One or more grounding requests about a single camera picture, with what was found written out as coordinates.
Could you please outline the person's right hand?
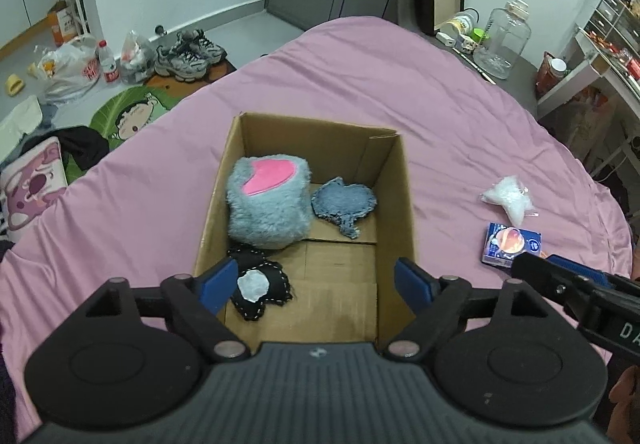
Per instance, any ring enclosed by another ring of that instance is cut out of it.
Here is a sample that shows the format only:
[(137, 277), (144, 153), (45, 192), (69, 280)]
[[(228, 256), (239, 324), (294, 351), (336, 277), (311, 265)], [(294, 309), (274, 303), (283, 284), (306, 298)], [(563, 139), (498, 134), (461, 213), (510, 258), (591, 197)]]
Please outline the person's right hand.
[(628, 367), (613, 386), (608, 399), (614, 405), (606, 435), (617, 444), (632, 444), (629, 434), (630, 412), (637, 393), (638, 366)]

